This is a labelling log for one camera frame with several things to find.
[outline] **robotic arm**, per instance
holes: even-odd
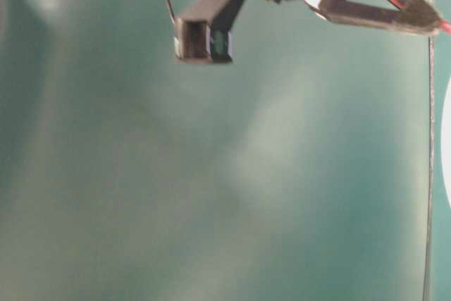
[[[172,14],[175,55],[184,63],[232,61],[231,29],[245,0],[200,0],[179,16]],[[282,0],[268,0],[276,3]],[[373,27],[418,35],[451,32],[451,25],[426,0],[388,0],[397,10],[347,0],[303,0],[322,18],[338,24]]]

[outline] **white circle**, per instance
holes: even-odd
[[[451,206],[451,81],[445,97],[442,119],[442,169],[448,202]]]

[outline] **white object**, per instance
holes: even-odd
[[[442,119],[442,169],[443,179],[451,206],[451,81],[445,97]]]

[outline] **black plastic bracket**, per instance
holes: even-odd
[[[245,0],[200,0],[175,18],[175,55],[183,63],[230,63],[231,32]]]
[[[399,32],[434,35],[443,19],[425,0],[388,0],[399,10],[390,10],[347,0],[322,0],[319,14],[333,23],[358,25]]]

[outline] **teal wall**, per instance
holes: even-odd
[[[435,0],[443,15],[451,18],[450,0]],[[440,130],[443,114],[445,92],[451,75],[450,36],[441,35],[436,41],[436,167],[434,171],[434,200],[433,200],[433,300],[446,301],[451,298],[451,209],[448,203],[445,186],[443,184],[442,168],[440,163]]]
[[[183,66],[163,0],[4,4],[0,300],[421,300],[425,37],[247,0]]]

